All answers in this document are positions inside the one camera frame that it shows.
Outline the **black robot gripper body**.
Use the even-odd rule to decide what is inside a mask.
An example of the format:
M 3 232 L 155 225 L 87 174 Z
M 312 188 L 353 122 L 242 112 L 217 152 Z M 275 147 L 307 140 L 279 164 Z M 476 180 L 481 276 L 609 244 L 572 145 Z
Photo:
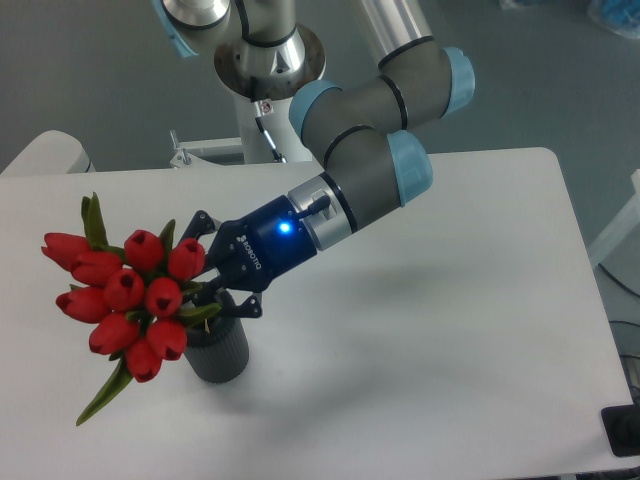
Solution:
M 246 216 L 221 224 L 205 257 L 218 275 L 206 286 L 260 293 L 317 254 L 291 201 L 284 195 Z

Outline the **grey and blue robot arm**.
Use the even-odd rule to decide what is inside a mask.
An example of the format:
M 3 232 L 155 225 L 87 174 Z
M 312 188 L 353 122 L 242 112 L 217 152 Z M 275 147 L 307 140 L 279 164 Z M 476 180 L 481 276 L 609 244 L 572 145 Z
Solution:
M 292 270 L 432 184 L 412 128 L 470 102 L 475 75 L 456 48 L 440 47 L 415 1 L 355 1 L 351 8 L 378 68 L 351 90 L 324 79 L 318 37 L 291 1 L 157 1 L 154 10 L 182 57 L 210 53 L 235 98 L 236 138 L 176 141 L 174 166 L 239 154 L 246 163 L 314 160 L 321 172 L 246 216 L 226 222 L 198 212 L 186 229 L 212 235 L 215 277 L 189 292 L 202 310 L 256 318 L 260 296 Z

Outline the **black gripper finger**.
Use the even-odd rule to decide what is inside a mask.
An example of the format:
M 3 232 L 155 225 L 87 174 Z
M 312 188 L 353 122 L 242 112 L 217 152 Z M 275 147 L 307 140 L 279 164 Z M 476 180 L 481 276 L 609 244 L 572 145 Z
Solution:
M 260 293 L 252 293 L 242 303 L 236 303 L 227 289 L 215 290 L 209 282 L 202 283 L 201 286 L 202 288 L 192 296 L 192 303 L 195 306 L 218 304 L 220 306 L 218 317 L 260 318 L 263 314 Z
M 215 241 L 215 235 L 221 226 L 221 221 L 212 217 L 204 210 L 198 210 L 188 223 L 178 243 L 187 239 L 200 242 L 205 250 L 209 250 Z

